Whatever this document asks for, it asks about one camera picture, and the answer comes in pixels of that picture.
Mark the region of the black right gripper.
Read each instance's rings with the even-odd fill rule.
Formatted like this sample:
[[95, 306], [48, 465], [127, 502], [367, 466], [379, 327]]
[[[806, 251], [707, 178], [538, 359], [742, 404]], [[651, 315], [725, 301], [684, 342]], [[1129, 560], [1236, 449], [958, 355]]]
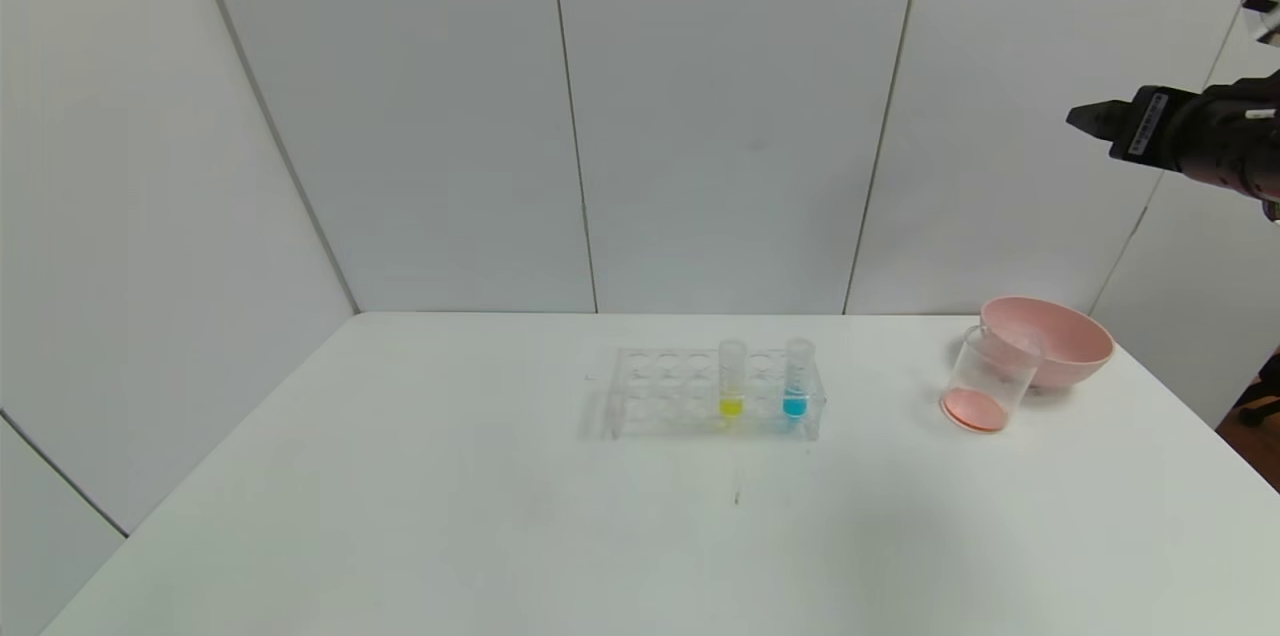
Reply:
[[1248, 86], [1212, 84], [1199, 93], [1143, 86], [1133, 102], [1070, 107], [1065, 122], [1111, 145], [1110, 156], [1245, 193], [1240, 145]]

